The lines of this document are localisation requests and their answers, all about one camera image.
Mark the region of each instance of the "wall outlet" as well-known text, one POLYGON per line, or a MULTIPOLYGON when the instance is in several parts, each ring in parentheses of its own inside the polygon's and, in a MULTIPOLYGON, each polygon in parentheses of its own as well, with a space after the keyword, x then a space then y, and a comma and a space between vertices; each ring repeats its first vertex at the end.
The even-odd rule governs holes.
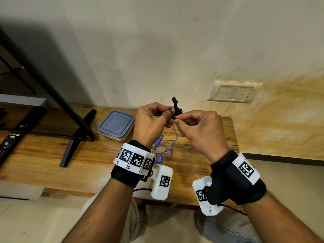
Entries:
POLYGON ((261 83, 215 81, 208 101, 248 103, 261 88, 261 83))

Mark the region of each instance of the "gray lid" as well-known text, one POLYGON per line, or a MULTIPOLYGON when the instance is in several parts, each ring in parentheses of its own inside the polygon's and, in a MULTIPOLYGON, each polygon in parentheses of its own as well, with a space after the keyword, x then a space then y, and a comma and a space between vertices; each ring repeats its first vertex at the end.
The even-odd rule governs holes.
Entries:
POLYGON ((120 111, 112 111, 99 125, 98 130, 105 134, 121 138, 127 134, 134 120, 133 115, 120 111))

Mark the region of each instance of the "hand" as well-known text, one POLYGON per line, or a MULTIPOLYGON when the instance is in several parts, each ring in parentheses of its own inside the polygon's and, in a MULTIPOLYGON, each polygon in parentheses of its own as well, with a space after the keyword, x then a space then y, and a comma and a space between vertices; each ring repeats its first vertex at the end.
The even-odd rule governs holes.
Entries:
POLYGON ((190 111, 176 116, 174 121, 193 147, 213 164, 223 157, 229 147, 222 118, 215 111, 190 111))
POLYGON ((153 144, 160 138, 164 127, 170 128, 173 119, 170 119, 174 109, 171 106, 163 106, 157 102, 141 106, 136 113, 133 139, 151 149, 153 144), (154 115, 162 111, 160 117, 154 115))

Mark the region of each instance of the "wrist strap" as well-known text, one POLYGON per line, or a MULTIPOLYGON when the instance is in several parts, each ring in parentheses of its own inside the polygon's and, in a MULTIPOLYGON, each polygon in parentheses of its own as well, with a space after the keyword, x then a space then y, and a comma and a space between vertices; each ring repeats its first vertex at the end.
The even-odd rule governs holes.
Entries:
POLYGON ((207 192, 210 204, 220 206, 230 198, 241 205, 255 202, 265 195, 267 188, 260 174, 241 153, 231 150, 211 168, 213 183, 207 192))
POLYGON ((148 175, 154 155, 138 141, 124 143, 114 160, 111 177, 135 188, 144 175, 148 175))

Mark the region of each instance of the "stacked containers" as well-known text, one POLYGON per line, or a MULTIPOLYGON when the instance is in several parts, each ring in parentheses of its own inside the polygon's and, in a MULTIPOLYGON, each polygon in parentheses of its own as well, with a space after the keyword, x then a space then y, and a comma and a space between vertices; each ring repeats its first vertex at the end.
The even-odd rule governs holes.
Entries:
POLYGON ((127 138, 129 132, 135 124, 133 115, 112 111, 99 125, 98 131, 115 140, 123 141, 127 138))

